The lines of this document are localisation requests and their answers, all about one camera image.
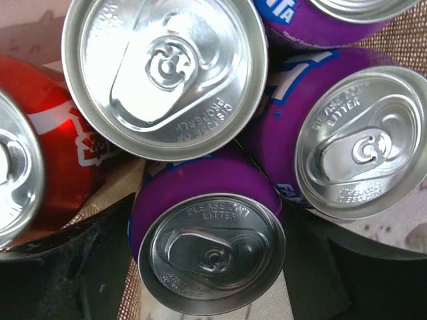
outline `can tab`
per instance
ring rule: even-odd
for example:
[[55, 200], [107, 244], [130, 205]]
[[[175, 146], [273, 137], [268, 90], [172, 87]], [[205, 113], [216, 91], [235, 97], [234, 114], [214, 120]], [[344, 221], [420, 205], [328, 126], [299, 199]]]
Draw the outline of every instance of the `can tab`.
[[348, 181], [383, 164], [392, 145], [387, 132], [367, 128], [330, 143], [322, 151], [320, 165], [330, 181]]
[[172, 232], [165, 253], [167, 260], [178, 269], [208, 276], [227, 273], [236, 258], [230, 242], [195, 229]]
[[9, 178], [9, 156], [7, 150], [0, 144], [0, 185], [7, 182]]
[[191, 87], [199, 66], [187, 41], [167, 35], [130, 41], [111, 88], [111, 101], [147, 124], [164, 118]]

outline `fabric surface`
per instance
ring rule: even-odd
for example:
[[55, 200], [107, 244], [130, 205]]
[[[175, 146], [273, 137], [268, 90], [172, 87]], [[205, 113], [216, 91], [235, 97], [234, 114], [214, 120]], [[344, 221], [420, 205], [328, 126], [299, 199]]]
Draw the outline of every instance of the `fabric surface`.
[[[71, 0], [1, 0], [0, 54], [60, 69], [60, 38]], [[427, 0], [397, 17], [373, 37], [355, 44], [388, 53], [427, 76]], [[70, 223], [85, 219], [139, 189], [145, 164], [123, 168]], [[379, 242], [427, 253], [427, 180], [387, 212], [342, 227]], [[182, 315], [161, 306], [129, 266], [118, 320], [290, 320], [293, 319], [283, 276], [261, 298], [240, 310], [213, 317]]]

